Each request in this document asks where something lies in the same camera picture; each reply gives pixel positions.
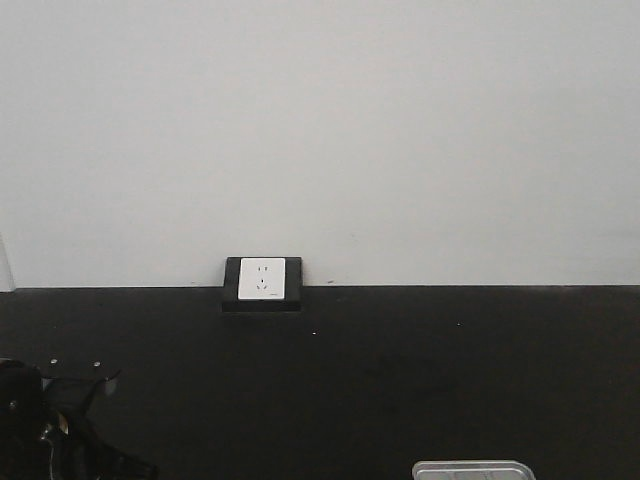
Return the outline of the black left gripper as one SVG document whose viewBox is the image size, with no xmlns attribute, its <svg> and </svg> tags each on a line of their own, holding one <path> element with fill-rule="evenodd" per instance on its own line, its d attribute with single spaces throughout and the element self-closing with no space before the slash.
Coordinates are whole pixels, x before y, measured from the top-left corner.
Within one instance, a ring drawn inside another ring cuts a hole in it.
<svg viewBox="0 0 640 480">
<path fill-rule="evenodd" d="M 119 375 L 57 376 L 3 358 L 1 477 L 156 479 L 156 465 L 107 443 L 89 418 L 96 397 L 111 395 Z"/>
</svg>

